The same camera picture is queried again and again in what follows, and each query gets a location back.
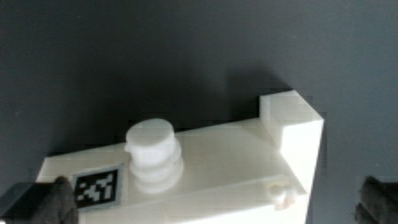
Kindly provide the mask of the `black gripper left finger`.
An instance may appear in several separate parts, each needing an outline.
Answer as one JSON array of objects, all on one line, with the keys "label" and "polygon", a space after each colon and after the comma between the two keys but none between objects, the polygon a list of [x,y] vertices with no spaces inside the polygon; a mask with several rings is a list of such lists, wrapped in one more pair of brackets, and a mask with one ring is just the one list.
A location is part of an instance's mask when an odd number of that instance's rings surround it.
[{"label": "black gripper left finger", "polygon": [[16,183],[0,196],[0,224],[78,224],[69,180]]}]

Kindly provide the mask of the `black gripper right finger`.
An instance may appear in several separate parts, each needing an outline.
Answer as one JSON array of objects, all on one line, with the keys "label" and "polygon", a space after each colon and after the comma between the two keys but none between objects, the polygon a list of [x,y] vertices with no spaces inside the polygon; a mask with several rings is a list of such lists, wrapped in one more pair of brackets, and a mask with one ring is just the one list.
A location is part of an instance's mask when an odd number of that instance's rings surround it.
[{"label": "black gripper right finger", "polygon": [[357,224],[398,224],[398,182],[364,179],[355,206]]}]

